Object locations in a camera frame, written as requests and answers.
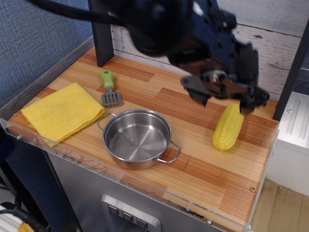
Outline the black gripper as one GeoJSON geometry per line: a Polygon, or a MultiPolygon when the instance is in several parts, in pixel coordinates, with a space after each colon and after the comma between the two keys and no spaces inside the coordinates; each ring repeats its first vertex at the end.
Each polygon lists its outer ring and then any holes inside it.
{"type": "Polygon", "coordinates": [[[251,114],[260,105],[266,105],[270,95],[258,87],[258,72],[244,71],[239,74],[227,74],[221,70],[210,70],[201,76],[187,76],[181,84],[191,99],[207,105],[208,99],[239,100],[241,114],[251,114]]]}

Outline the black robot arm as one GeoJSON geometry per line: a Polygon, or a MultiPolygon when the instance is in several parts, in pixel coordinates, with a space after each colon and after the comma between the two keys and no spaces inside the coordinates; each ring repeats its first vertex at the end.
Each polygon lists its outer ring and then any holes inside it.
{"type": "Polygon", "coordinates": [[[128,29],[135,48],[150,57],[166,56],[186,72],[181,84],[192,99],[239,100],[250,114],[266,105],[258,87],[258,51],[239,41],[236,17],[214,0],[104,0],[102,5],[128,29]]]}

